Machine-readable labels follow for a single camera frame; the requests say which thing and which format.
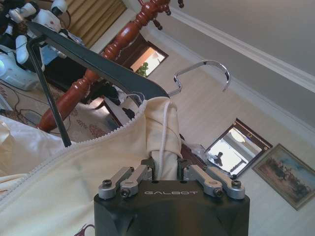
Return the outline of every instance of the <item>patterned rug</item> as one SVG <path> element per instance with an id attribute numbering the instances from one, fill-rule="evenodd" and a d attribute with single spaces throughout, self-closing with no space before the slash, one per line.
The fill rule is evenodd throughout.
<path id="1" fill-rule="evenodd" d="M 55 101 L 63 94 L 52 85 L 50 85 L 50 89 Z M 33 91 L 26 92 L 0 81 L 0 94 L 13 109 L 13 111 L 1 112 L 0 115 L 29 126 L 35 127 L 40 116 L 49 108 L 46 96 L 40 86 Z M 105 107 L 95 110 L 95 107 L 101 102 L 102 99 L 98 98 L 89 105 L 79 103 L 64 121 L 72 141 L 82 142 L 94 139 L 117 128 Z M 58 129 L 53 130 L 51 134 L 60 136 Z"/>

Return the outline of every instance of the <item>red wooden post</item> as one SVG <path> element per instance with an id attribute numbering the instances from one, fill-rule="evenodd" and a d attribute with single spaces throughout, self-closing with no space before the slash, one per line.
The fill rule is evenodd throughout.
<path id="1" fill-rule="evenodd" d="M 129 22 L 116 35 L 113 43 L 104 49 L 101 53 L 104 58 L 116 60 L 121 50 L 133 42 L 137 38 L 141 28 L 146 26 L 149 21 L 155 20 L 159 12 L 165 11 L 166 14 L 170 15 L 170 0 L 150 0 L 146 3 L 140 0 L 139 2 L 142 5 L 141 11 L 136 15 L 134 21 Z M 99 76 L 96 73 L 87 69 L 84 77 L 74 82 L 70 89 L 57 100 L 56 104 L 63 119 L 70 115 L 75 106 L 86 96 L 91 84 L 98 79 Z M 41 118 L 38 128 L 46 132 L 56 128 L 56 123 L 50 109 Z"/>

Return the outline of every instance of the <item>humanoid robot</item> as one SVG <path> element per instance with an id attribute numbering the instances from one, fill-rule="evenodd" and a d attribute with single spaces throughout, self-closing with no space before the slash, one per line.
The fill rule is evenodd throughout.
<path id="1" fill-rule="evenodd" d="M 79 38 L 62 29 L 61 21 L 58 18 L 67 10 L 65 0 L 54 0 L 50 10 L 39 9 L 38 5 L 31 1 L 21 8 L 14 8 L 8 11 L 7 29 L 0 36 L 0 79 L 22 90 L 32 90 L 38 83 L 38 77 L 31 63 L 26 49 L 27 41 L 36 36 L 31 30 L 26 35 L 13 37 L 13 27 L 26 20 L 39 23 L 51 30 L 58 32 L 64 37 L 71 38 L 77 43 L 82 43 Z M 41 45 L 37 51 L 38 58 L 41 58 L 42 67 L 50 63 L 56 57 L 65 58 L 65 55 L 50 45 Z"/>

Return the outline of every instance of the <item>painting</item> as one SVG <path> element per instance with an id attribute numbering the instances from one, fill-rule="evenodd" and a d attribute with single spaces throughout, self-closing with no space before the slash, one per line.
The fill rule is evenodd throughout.
<path id="1" fill-rule="evenodd" d="M 281 144 L 252 169 L 296 210 L 315 195 L 315 171 Z"/>

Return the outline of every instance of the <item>screw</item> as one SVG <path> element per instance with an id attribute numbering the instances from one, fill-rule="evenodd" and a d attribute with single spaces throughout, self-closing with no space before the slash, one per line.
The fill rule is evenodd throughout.
<path id="1" fill-rule="evenodd" d="M 241 187 L 241 182 L 239 180 L 232 180 L 232 187 L 239 188 Z"/>
<path id="2" fill-rule="evenodd" d="M 220 188 L 215 188 L 215 189 L 213 190 L 213 194 L 214 194 L 216 197 L 220 198 L 220 197 L 223 196 L 223 191 L 222 191 L 222 189 L 220 189 Z"/>
<path id="3" fill-rule="evenodd" d="M 112 181 L 110 179 L 106 179 L 103 181 L 103 186 L 109 187 L 112 186 Z"/>
<path id="4" fill-rule="evenodd" d="M 127 198 L 130 195 L 130 190 L 129 189 L 122 189 L 120 192 L 120 195 L 122 196 L 122 198 Z"/>

